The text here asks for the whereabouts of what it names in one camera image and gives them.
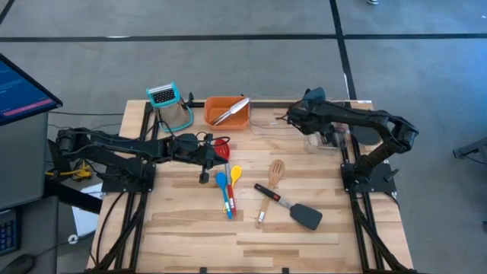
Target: computer mouse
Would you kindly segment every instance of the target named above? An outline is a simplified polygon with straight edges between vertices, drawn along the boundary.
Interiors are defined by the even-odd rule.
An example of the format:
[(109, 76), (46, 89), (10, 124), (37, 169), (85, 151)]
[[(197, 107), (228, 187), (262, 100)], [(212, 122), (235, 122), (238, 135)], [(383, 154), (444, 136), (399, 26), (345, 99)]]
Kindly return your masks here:
[(26, 274), (32, 269), (35, 259), (35, 256), (22, 254), (11, 261), (0, 274)]

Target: yellow spoon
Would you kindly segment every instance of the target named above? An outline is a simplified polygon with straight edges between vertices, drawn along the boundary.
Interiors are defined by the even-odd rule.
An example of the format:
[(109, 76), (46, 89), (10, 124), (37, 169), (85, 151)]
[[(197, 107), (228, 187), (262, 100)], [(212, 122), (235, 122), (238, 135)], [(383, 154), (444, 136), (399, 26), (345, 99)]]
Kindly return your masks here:
[(235, 165), (231, 168), (230, 172), (230, 177), (231, 177), (231, 188), (233, 189), (235, 187), (235, 183), (237, 180), (242, 176), (242, 167)]

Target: monitor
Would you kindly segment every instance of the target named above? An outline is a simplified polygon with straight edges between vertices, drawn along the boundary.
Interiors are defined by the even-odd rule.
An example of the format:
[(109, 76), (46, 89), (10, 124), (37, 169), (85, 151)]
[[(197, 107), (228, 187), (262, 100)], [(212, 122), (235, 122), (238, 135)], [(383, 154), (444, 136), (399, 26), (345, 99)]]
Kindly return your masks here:
[(0, 126), (61, 106), (60, 99), (0, 53)]

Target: wooden table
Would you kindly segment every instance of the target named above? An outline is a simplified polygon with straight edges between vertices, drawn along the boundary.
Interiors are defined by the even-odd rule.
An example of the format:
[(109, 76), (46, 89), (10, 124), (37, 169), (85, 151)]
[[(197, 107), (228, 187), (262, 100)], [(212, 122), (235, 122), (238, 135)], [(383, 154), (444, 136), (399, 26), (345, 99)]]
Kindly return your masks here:
[[(137, 138), (142, 126), (144, 100), (127, 103), (120, 135)], [(371, 109), (370, 101), (352, 101), (352, 107)], [(222, 211), (221, 190), (210, 182), (198, 183), (201, 167), (169, 162), (157, 166), (154, 190), (148, 196), (137, 272), (361, 272), (349, 195), (342, 186), (338, 149), (309, 152), (306, 136), (275, 117), (286, 109), (254, 108), (252, 126), (241, 131), (217, 131), (231, 137), (230, 166), (238, 164), (242, 177), (235, 186), (237, 217), (228, 220)], [(211, 132), (203, 120), (203, 109), (193, 108), (194, 122), (184, 132)], [(166, 134), (159, 132), (161, 138)], [(361, 147), (361, 152), (373, 148)], [(302, 228), (289, 211), (272, 202), (263, 229), (255, 226), (263, 195), (255, 183), (268, 183), (269, 165), (285, 162), (285, 173), (276, 192), (290, 202), (318, 209), (323, 219), (316, 231)], [(118, 194), (103, 198), (96, 239), (108, 208)], [(126, 207), (124, 195), (115, 206), (103, 233), (100, 257), (119, 236)], [(405, 266), (412, 267), (397, 205), (382, 193), (371, 194), (377, 230), (383, 241)], [(374, 268), (371, 242), (368, 258)], [(127, 241), (123, 266), (128, 266), (132, 239)]]

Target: blue handle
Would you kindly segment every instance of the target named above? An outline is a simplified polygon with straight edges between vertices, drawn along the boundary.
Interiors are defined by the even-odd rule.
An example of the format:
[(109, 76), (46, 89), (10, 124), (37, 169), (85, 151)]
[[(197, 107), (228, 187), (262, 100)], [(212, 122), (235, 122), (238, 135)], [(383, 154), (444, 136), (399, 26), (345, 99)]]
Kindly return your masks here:
[(227, 193), (225, 192), (227, 186), (227, 176), (223, 172), (218, 172), (216, 174), (216, 184), (221, 188), (223, 200), (225, 201), (225, 208), (227, 209), (227, 217), (231, 219), (230, 204), (228, 203)]

